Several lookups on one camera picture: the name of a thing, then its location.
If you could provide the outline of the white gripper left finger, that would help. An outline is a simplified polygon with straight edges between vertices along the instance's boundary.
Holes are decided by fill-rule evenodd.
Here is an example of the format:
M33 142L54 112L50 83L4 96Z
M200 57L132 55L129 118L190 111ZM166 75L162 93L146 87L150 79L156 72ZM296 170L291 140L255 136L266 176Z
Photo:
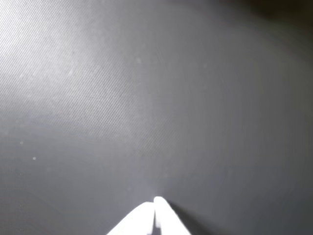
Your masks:
M144 202L128 213L107 235L151 235L154 217L154 203Z

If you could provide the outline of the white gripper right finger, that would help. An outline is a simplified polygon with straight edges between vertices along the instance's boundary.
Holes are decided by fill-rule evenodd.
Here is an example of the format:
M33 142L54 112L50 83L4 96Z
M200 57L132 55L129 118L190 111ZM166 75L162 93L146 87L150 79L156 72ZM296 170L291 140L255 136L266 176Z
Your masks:
M162 235L191 235L170 204L161 196L154 198L156 227Z

